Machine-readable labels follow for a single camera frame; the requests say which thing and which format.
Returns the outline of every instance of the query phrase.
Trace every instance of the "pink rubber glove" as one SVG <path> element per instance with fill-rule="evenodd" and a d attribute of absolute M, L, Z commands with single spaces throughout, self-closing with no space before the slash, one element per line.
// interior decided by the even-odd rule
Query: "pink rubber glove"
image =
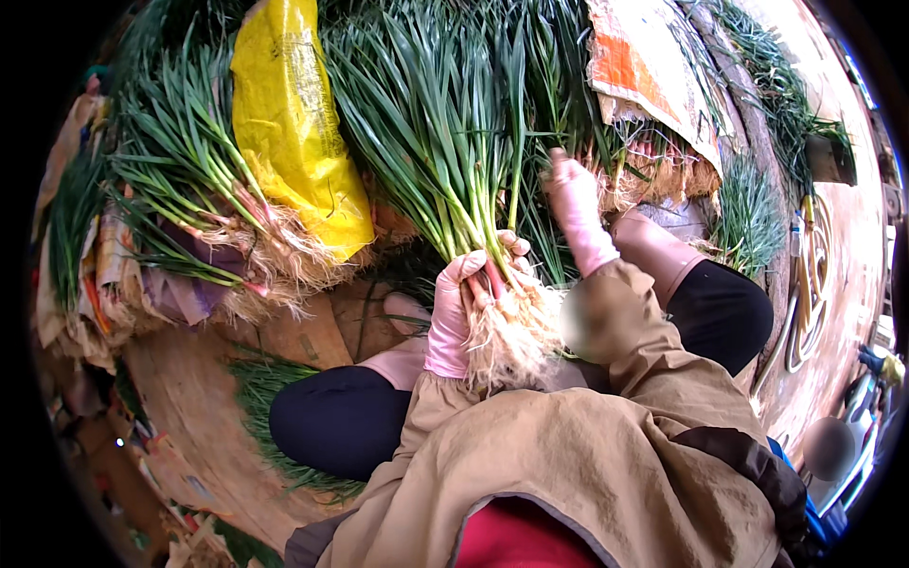
<path fill-rule="evenodd" d="M 530 274 L 530 264 L 524 258 L 530 251 L 530 244 L 525 239 L 517 238 L 512 231 L 498 231 L 497 235 L 499 242 L 511 254 L 509 264 L 525 274 Z M 479 272 L 485 264 L 486 251 L 462 254 L 435 278 L 433 319 L 429 326 L 429 346 L 423 365 L 426 371 L 449 379 L 467 378 L 469 357 L 466 343 L 470 335 L 470 325 L 464 306 L 473 303 L 477 309 L 482 310 L 493 300 L 488 295 L 474 298 L 466 284 L 462 285 L 462 282 L 467 276 Z"/>
<path fill-rule="evenodd" d="M 596 179 L 564 150 L 549 151 L 553 162 L 552 178 L 544 184 L 555 220 L 562 228 L 574 263 L 586 278 L 600 266 L 619 257 L 613 239 L 600 222 Z"/>

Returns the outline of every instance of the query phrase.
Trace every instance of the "red shirt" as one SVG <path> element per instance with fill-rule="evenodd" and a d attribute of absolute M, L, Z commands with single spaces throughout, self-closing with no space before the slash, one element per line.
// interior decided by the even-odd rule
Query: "red shirt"
<path fill-rule="evenodd" d="M 454 568 L 601 568 L 590 546 L 536 503 L 493 499 L 467 520 Z"/>

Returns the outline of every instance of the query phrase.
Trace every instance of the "woven plastic sack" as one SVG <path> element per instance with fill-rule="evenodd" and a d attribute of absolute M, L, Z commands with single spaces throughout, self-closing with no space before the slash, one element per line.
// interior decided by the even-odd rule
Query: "woven plastic sack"
<path fill-rule="evenodd" d="M 587 74 L 606 123 L 654 118 L 682 136 L 722 177 L 704 94 L 673 37 L 687 25 L 666 0 L 586 0 L 594 26 Z"/>
<path fill-rule="evenodd" d="M 292 207 L 338 261 L 373 238 L 369 202 L 321 63 L 315 0 L 268 0 L 236 38 L 234 134 L 265 195 Z"/>

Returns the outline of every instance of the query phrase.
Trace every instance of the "black pants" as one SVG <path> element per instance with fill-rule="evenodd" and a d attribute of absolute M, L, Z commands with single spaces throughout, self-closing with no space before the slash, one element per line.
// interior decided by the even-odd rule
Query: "black pants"
<path fill-rule="evenodd" d="M 694 267 L 666 311 L 685 350 L 716 361 L 730 375 L 764 348 L 774 322 L 763 290 L 711 261 Z M 298 463 L 368 481 L 398 446 L 410 396 L 372 369 L 329 369 L 276 396 L 269 415 L 272 438 Z"/>

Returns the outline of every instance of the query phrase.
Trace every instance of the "tan jacket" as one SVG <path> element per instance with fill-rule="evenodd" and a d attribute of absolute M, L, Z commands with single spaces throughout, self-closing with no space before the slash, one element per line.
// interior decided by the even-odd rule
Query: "tan jacket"
<path fill-rule="evenodd" d="M 804 485 L 767 449 L 725 369 L 683 349 L 653 279 L 622 260 L 598 273 L 644 303 L 637 348 L 608 366 L 621 396 L 522 390 L 481 402 L 424 373 L 392 461 L 353 511 L 298 529 L 286 564 L 454 566 L 470 515 L 517 495 L 606 566 L 786 565 L 781 542 L 804 533 Z"/>

